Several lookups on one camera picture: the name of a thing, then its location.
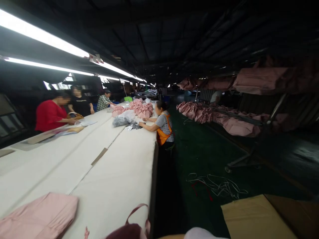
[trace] plaid shirt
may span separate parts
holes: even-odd
[[[105,95],[101,95],[99,101],[97,102],[96,111],[106,109],[110,104],[110,98],[107,98]]]

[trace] black t-shirt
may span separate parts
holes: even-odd
[[[84,95],[82,95],[81,98],[72,96],[70,101],[70,105],[73,106],[74,111],[81,114],[83,117],[91,114],[89,106],[90,103],[89,98]]]

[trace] clear plastic bag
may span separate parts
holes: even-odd
[[[118,127],[121,125],[130,124],[134,121],[135,113],[134,110],[124,111],[122,114],[116,116],[113,120],[113,126]]]

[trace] orange apron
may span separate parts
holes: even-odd
[[[169,120],[168,120],[170,115],[168,114],[165,116],[167,119],[167,125],[169,128],[170,134],[164,134],[164,132],[160,128],[157,130],[157,142],[158,142],[159,146],[162,146],[166,142],[166,140],[170,137],[170,135],[172,134],[172,129],[170,128]]]

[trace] window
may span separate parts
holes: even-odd
[[[74,81],[73,79],[73,75],[71,73],[69,73],[69,75],[64,79],[65,81]],[[44,85],[46,86],[46,88],[48,90],[51,90],[50,86],[49,86],[49,83],[43,81]],[[71,89],[71,86],[72,85],[65,85],[65,84],[62,84],[61,82],[58,83],[58,84],[52,84],[52,86],[56,89],[56,90],[69,90]]]

